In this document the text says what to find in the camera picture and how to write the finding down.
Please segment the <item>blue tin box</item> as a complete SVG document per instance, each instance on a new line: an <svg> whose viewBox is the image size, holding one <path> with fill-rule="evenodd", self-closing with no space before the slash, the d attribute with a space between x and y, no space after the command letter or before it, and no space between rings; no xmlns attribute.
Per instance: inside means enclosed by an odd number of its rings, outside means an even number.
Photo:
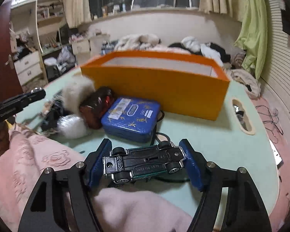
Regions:
<svg viewBox="0 0 290 232"><path fill-rule="evenodd" d="M156 101L122 96L104 114L101 123L106 134L146 143L152 138L159 112Z"/></svg>

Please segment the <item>black toy car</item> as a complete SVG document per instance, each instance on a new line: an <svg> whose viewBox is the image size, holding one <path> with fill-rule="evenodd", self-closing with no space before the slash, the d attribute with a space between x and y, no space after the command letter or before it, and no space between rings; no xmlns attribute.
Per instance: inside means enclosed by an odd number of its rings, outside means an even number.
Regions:
<svg viewBox="0 0 290 232"><path fill-rule="evenodd" d="M174 174L184 167L185 159L183 148L166 140L148 147L115 147L102 159L103 174L122 185L164 173Z"/></svg>

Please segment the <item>cream knit sweater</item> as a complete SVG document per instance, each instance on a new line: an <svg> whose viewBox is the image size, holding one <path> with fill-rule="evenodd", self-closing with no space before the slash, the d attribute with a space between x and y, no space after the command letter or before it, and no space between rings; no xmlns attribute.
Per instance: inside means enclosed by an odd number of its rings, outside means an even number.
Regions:
<svg viewBox="0 0 290 232"><path fill-rule="evenodd" d="M132 34L120 38L115 45L115 51L147 50L161 42L155 34Z"/></svg>

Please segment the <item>black lace doll dress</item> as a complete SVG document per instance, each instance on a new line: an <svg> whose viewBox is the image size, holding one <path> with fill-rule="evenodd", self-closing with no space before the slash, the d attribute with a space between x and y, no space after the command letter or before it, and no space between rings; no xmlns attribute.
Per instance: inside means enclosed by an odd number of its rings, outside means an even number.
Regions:
<svg viewBox="0 0 290 232"><path fill-rule="evenodd" d="M42 131L48 131L57 127L58 120L65 115L66 111L61 99L56 99L49 112L46 114L44 120L41 123Z"/></svg>

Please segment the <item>green hanging garment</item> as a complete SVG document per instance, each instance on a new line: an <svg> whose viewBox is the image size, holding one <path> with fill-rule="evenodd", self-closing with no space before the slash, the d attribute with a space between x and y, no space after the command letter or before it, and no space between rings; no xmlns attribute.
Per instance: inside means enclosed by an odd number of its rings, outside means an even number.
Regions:
<svg viewBox="0 0 290 232"><path fill-rule="evenodd" d="M235 46L246 52L242 67L259 79L264 68L268 44L265 0L244 0L241 31Z"/></svg>

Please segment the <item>white fur pompom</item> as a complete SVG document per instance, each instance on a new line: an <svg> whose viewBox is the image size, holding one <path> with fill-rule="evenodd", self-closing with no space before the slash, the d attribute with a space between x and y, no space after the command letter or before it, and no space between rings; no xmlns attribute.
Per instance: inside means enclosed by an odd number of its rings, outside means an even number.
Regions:
<svg viewBox="0 0 290 232"><path fill-rule="evenodd" d="M77 75L62 90L63 107L69 112L57 122L59 133L67 139L77 139L89 134L89 127L81 116L79 107L95 92L94 82L86 76Z"/></svg>

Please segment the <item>orange cardboard box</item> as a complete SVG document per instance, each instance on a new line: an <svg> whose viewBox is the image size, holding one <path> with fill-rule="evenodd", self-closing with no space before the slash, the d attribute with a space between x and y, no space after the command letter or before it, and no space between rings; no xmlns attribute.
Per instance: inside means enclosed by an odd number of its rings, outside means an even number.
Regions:
<svg viewBox="0 0 290 232"><path fill-rule="evenodd" d="M157 51L114 51L81 67L96 87L160 103L163 111L216 120L230 80L212 59Z"/></svg>

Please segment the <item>dark red pouch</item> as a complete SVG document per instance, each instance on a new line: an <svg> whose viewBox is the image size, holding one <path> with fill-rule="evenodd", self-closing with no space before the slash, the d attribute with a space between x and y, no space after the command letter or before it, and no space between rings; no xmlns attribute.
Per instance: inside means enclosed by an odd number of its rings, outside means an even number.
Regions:
<svg viewBox="0 0 290 232"><path fill-rule="evenodd" d="M115 100L115 93L107 86L102 86L91 93L79 106L80 114L87 126L91 129L100 129L102 127L102 117Z"/></svg>

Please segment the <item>white drawer cabinet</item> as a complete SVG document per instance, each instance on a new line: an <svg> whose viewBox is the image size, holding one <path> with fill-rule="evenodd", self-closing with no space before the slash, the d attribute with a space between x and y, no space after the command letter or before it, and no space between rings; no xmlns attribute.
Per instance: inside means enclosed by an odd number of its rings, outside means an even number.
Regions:
<svg viewBox="0 0 290 232"><path fill-rule="evenodd" d="M24 85L33 78L42 74L40 55L38 51L30 53L21 60L14 62L14 65L20 85Z"/></svg>

